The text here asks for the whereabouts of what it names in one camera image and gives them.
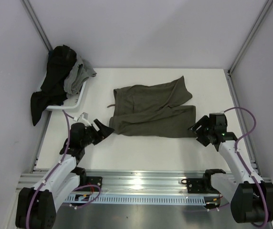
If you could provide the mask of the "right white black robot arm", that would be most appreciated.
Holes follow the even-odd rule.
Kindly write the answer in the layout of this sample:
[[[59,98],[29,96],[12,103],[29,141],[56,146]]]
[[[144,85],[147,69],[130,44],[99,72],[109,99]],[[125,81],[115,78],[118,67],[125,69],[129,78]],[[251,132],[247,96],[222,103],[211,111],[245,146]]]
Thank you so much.
[[[229,203],[237,223],[264,227],[273,220],[273,183],[265,182],[245,161],[238,149],[238,138],[227,130],[225,114],[203,116],[189,128],[203,146],[213,145],[226,161],[234,179],[222,169],[207,169],[202,176],[202,188],[219,192]]]

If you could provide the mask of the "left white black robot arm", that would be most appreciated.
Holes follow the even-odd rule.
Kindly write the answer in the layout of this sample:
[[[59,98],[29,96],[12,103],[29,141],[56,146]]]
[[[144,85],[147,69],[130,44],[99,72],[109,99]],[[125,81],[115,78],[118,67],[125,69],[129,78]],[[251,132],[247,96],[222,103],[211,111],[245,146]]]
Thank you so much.
[[[19,192],[15,225],[20,229],[51,229],[57,211],[71,192],[84,189],[101,192],[101,186],[90,183],[86,170],[78,164],[87,146],[99,144],[114,129],[98,119],[93,124],[77,122],[68,127],[68,137],[56,164],[32,187]]]

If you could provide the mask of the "olive green shorts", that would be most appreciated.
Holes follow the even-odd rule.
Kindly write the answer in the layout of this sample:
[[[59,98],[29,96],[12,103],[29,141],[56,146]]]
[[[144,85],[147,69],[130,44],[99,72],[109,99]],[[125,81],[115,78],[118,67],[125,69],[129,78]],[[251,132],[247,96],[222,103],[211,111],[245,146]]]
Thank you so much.
[[[109,127],[118,135],[195,138],[190,127],[196,107],[184,77],[153,86],[133,85],[113,90],[114,114]]]

